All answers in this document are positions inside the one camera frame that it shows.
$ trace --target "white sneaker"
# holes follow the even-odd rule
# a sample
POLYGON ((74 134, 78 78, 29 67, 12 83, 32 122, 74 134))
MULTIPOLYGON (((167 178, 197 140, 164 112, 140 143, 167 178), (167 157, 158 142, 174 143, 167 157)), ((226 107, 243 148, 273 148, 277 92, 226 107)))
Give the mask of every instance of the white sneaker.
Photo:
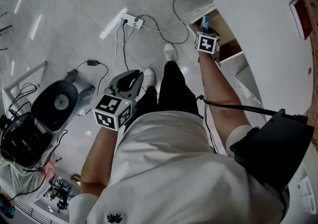
POLYGON ((144 83, 146 87, 155 86, 155 72, 153 69, 146 69, 144 72, 144 83))
POLYGON ((172 44, 167 43, 164 46, 164 57, 166 62, 175 62, 177 60, 177 51, 172 44))

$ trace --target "power strip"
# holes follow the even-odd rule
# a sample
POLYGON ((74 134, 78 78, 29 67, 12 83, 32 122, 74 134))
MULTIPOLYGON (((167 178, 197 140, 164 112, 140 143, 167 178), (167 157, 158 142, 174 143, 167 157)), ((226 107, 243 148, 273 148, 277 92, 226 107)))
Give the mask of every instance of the power strip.
POLYGON ((126 24, 132 26, 132 27, 135 27, 137 29, 140 29, 143 24, 144 24, 144 21, 141 20, 140 18, 136 18, 135 16, 133 15, 129 15, 129 14, 126 14, 126 13, 121 13, 120 14, 120 19, 122 21, 124 21, 125 19, 128 21, 126 24))

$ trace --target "wires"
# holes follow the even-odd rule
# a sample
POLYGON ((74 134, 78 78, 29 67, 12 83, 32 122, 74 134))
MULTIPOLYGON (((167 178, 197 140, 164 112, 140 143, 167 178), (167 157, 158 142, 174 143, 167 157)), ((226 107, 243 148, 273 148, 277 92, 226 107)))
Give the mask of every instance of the wires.
POLYGON ((172 27, 172 26, 173 26, 174 24, 176 24, 176 23, 189 23, 189 22, 186 22, 186 21, 173 22, 171 25, 169 25, 168 27, 166 27, 165 29, 163 29, 163 30, 161 30, 161 31, 153 30, 153 29, 151 29, 151 28, 149 28, 148 26, 145 26, 145 25, 143 25, 143 27, 144 27, 144 28, 147 28, 147 29, 149 29, 149 30, 151 30, 151 31, 154 31, 154 32, 164 32, 164 31, 168 30, 170 27, 172 27))
POLYGON ((30 94, 32 94, 32 93, 35 93, 35 92, 37 91, 37 89, 38 89, 38 88, 36 87, 36 85, 34 85, 34 84, 32 84, 32 83, 25 83, 25 84, 22 86, 22 88, 21 88, 19 94, 14 98, 14 100, 12 101, 12 103, 9 105, 9 107, 8 107, 6 113, 5 113, 5 116, 7 117, 9 110, 12 108, 12 106, 13 106, 16 102, 18 102, 18 101, 19 101, 21 98, 23 98, 23 97, 26 97, 26 96, 28 96, 28 95, 30 95, 30 94), (26 89, 26 88, 29 87, 29 86, 33 86, 34 89, 29 90, 29 91, 26 91, 26 92, 22 92, 24 89, 26 89))
POLYGON ((176 45, 177 45, 177 44, 183 44, 183 43, 185 43, 185 42, 189 39, 190 33, 189 33, 189 30, 188 30, 188 28, 187 28, 187 26, 186 26, 186 24, 185 24, 186 22, 182 21, 182 19, 178 16, 177 12, 175 11, 174 4, 175 4, 175 0, 173 0, 173 2, 172 2, 173 13, 174 13, 175 16, 180 20, 180 21, 178 21, 178 22, 183 23, 185 29, 187 30, 187 36, 186 36, 185 40, 183 40, 183 41, 180 41, 180 42, 172 42, 172 41, 167 40, 167 39, 161 34, 163 31, 166 31, 166 30, 167 30, 168 28, 170 28, 173 24, 178 23, 178 22, 174 22, 174 23, 172 23, 171 25, 169 25, 166 29, 160 30, 157 21, 156 21, 152 16, 150 16, 150 15, 139 15, 139 16, 137 16, 137 18, 141 18, 141 17, 143 17, 143 16, 147 16, 147 17, 151 18, 151 19, 155 22, 158 31, 153 30, 153 29, 150 29, 149 27, 147 27, 147 26, 145 26, 145 25, 144 25, 144 27, 147 28, 147 29, 153 30, 153 31, 155 31, 155 32, 158 32, 158 33, 160 34, 161 38, 162 38, 164 41, 166 41, 166 42, 168 42, 168 43, 170 43, 170 44, 176 44, 176 45))
POLYGON ((107 67, 105 64, 103 64, 103 63, 98 63, 98 64, 103 65, 103 66, 107 69, 107 72, 105 73, 105 76, 103 76, 103 77, 100 79, 100 81, 99 81, 99 83, 98 83, 97 96, 99 95, 99 89, 100 89, 100 85, 101 85, 102 81, 103 81, 104 78, 108 75, 108 67, 107 67))
POLYGON ((128 66, 127 66, 127 63, 126 63, 126 54, 125 54, 125 29, 124 29, 124 25, 125 25, 125 22, 123 23, 123 32, 124 32, 124 45, 123 45, 123 52, 124 52, 124 63, 125 63, 125 66, 127 68, 127 71, 129 70, 128 66))
POLYGON ((32 107, 32 104, 30 101, 25 102, 22 106, 20 106, 20 108, 15 112, 15 114, 13 115, 13 117, 16 117, 17 113, 21 110, 22 107, 24 107, 26 104, 30 104, 30 107, 32 107))
POLYGON ((2 15, 0 15, 0 17, 2 17, 3 15, 7 14, 7 12, 3 13, 2 15))
MULTIPOLYGON (((263 114, 263 115, 270 115, 270 116, 273 116, 277 113, 276 111, 263 109, 263 108, 259 108, 259 107, 253 107, 253 106, 218 104, 218 103, 214 103, 214 102, 206 100, 205 96, 203 96, 203 95, 198 96, 198 99, 202 99, 204 101, 204 103, 206 103, 207 105, 216 106, 216 107, 238 109, 238 110, 244 110, 244 111, 254 112, 254 113, 263 114)), ((285 114, 284 117, 293 118, 294 116, 285 114)))
MULTIPOLYGON (((130 28, 130 31, 129 31, 129 33, 128 33, 128 36, 127 36, 126 39, 124 40, 124 43, 127 42, 127 40, 130 38, 130 36, 133 34, 134 30, 135 30, 134 27, 131 27, 131 28, 130 28)), ((115 69, 115 67, 116 67, 116 65, 117 65, 117 61, 118 61, 118 59, 120 58, 120 56, 121 56, 123 50, 124 50, 124 45, 122 46, 122 49, 121 49, 121 51, 120 51, 120 53, 119 53, 119 56, 116 58, 116 55, 115 55, 113 68, 109 71, 109 73, 108 73, 106 76, 109 76, 109 75, 114 71, 114 69, 115 69)))
POLYGON ((87 115, 89 112, 91 111, 91 109, 89 109, 84 115, 87 115))
POLYGON ((115 31, 115 35, 116 35, 116 45, 115 45, 114 63, 113 63, 113 68, 112 68, 112 70, 111 70, 109 73, 111 73, 111 72, 114 70, 114 68, 115 68, 116 56, 117 56, 117 44, 118 44, 117 32, 118 32, 119 27, 121 26, 120 23, 121 23, 121 21, 118 21, 117 28, 116 28, 116 31, 115 31))
POLYGON ((99 95, 99 88, 100 88, 100 85, 101 85, 101 82, 104 80, 104 78, 107 76, 108 74, 108 67, 104 64, 104 63, 100 63, 99 61, 94 61, 94 60, 87 60, 85 62, 82 62, 80 65, 78 65, 78 67, 76 68, 76 70, 79 69, 79 67, 81 65, 83 65, 84 63, 87 63, 88 66, 97 66, 97 65, 103 65, 105 68, 106 68, 106 73, 105 75, 100 79, 99 83, 98 83, 98 87, 97 87, 97 95, 99 95))
POLYGON ((14 199, 15 199, 16 197, 18 197, 18 196, 27 195, 27 194, 31 194, 31 193, 33 193, 33 192, 36 192, 36 191, 39 190, 39 189, 41 188, 41 186, 43 185, 43 183, 44 183, 44 181, 45 181, 45 178, 46 178, 46 173, 45 173, 45 171, 43 171, 43 170, 30 170, 30 171, 28 171, 28 172, 42 172, 42 173, 44 174, 44 178, 43 178, 43 180, 42 180, 40 186, 37 187, 36 189, 30 191, 30 192, 24 192, 24 193, 16 194, 16 195, 15 195, 13 198, 11 198, 9 201, 14 200, 14 199))
POLYGON ((205 122, 205 126, 207 127, 207 129, 208 129, 208 131, 209 131, 209 135, 210 135, 210 140, 211 140, 211 143, 212 143, 212 146, 210 146, 211 147, 211 149, 212 149, 212 151, 214 152, 214 153, 219 153, 219 150, 218 150, 218 148, 216 147, 216 144, 215 144, 215 141, 214 141, 214 137, 213 137, 213 135, 212 135, 212 133, 211 133, 211 130, 210 130, 210 128, 209 128, 209 125, 208 125, 208 121, 207 121, 207 109, 208 109, 208 104, 204 104, 204 122, 205 122))
POLYGON ((83 65, 84 63, 87 63, 87 62, 88 62, 88 61, 85 61, 85 62, 81 63, 80 65, 78 65, 78 67, 76 68, 76 70, 78 70, 81 65, 83 65))
POLYGON ((62 140, 62 138, 64 137, 64 135, 66 135, 69 131, 68 130, 64 130, 65 132, 61 135, 61 137, 60 137, 60 140, 59 140, 59 142, 58 142, 58 144, 53 148, 53 150, 50 152, 50 154, 49 154, 49 156, 48 156, 48 158, 47 158, 47 160, 46 160, 46 162, 44 163, 44 165, 43 166, 41 166, 41 167, 37 167, 36 169, 40 169, 40 168, 43 168, 43 167, 45 167, 46 166, 46 164, 50 161, 50 158, 51 158, 51 156, 52 156, 52 153, 55 151, 55 149, 60 145, 60 143, 61 143, 61 140, 62 140))

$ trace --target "black pants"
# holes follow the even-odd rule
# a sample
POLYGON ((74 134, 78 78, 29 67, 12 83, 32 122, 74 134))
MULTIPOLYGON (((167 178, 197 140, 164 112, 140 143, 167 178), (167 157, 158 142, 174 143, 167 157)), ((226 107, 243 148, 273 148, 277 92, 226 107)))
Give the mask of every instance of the black pants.
POLYGON ((185 84, 184 76, 175 62, 167 62, 164 66, 159 101, 155 87, 150 86, 135 108, 137 111, 127 123, 126 129, 138 117, 157 111, 183 111, 201 117, 195 95, 185 84))

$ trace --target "open drawer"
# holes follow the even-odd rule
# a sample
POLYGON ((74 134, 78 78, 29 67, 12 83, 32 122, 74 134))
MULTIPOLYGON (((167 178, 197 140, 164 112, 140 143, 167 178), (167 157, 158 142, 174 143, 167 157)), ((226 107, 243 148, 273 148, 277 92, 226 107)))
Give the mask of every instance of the open drawer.
POLYGON ((220 63, 243 54, 233 33, 213 4, 196 9, 190 14, 190 23, 187 27, 194 36, 200 28, 201 20, 204 16, 210 17, 209 26, 220 35, 220 63))

